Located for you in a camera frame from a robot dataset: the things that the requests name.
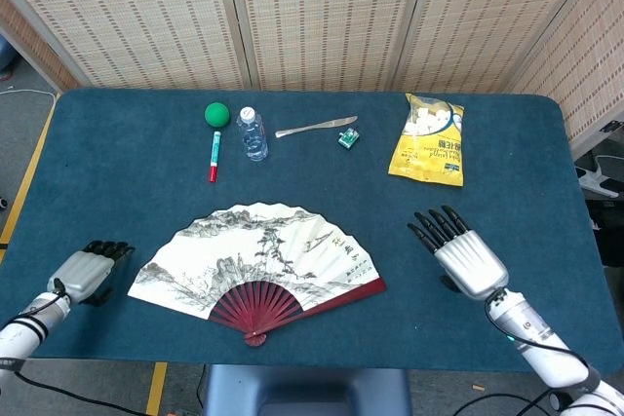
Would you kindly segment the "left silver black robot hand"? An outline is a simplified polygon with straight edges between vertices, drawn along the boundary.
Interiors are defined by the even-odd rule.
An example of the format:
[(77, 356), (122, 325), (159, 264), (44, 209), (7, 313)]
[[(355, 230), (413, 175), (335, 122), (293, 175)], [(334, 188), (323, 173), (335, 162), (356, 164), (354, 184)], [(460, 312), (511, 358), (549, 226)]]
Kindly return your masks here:
[(71, 304), (99, 307), (112, 294), (111, 285), (102, 288), (120, 262), (135, 248), (125, 242), (91, 241), (70, 255), (50, 276), (47, 290), (64, 294)]

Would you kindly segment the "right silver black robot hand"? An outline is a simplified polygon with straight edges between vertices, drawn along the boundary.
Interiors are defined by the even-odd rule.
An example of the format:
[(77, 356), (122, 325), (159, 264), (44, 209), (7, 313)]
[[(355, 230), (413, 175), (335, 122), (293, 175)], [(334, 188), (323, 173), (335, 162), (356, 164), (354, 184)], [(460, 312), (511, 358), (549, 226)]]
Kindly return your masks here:
[(508, 285), (508, 270), (459, 213), (449, 205), (441, 210), (416, 211), (418, 225), (408, 228), (437, 259), (454, 288), (474, 300), (486, 300)]

